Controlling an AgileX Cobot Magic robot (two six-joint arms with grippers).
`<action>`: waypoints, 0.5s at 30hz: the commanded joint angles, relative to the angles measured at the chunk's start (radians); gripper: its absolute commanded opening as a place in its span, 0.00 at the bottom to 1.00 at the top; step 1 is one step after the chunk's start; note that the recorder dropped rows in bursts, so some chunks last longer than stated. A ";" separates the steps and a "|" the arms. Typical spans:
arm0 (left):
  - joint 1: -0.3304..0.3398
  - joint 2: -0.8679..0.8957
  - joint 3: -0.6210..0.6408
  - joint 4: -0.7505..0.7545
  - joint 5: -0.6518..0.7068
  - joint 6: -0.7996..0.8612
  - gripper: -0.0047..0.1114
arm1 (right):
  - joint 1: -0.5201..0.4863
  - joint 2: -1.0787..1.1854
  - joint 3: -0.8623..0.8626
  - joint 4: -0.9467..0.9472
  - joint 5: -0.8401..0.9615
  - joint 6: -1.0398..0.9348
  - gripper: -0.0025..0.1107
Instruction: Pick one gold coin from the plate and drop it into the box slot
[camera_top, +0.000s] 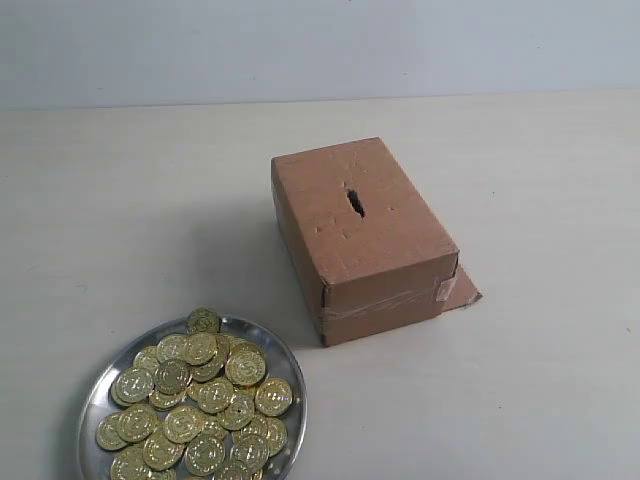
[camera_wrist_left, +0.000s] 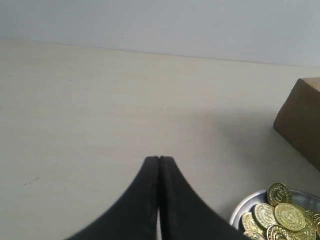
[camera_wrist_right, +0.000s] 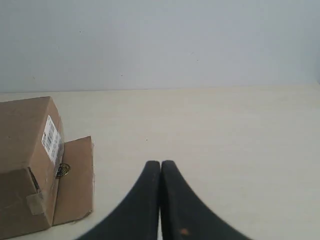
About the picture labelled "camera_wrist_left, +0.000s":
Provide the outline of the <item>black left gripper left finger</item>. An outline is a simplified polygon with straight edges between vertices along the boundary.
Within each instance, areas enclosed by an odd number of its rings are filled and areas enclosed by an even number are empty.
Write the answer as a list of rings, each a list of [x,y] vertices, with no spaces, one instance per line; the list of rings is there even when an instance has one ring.
[[[148,156],[122,196],[69,240],[155,240],[160,158]]]

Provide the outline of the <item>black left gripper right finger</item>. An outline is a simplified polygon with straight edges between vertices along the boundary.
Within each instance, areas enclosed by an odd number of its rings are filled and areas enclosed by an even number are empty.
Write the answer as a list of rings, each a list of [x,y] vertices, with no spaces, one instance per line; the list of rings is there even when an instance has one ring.
[[[245,240],[189,185],[173,157],[159,160],[158,207],[163,240]]]

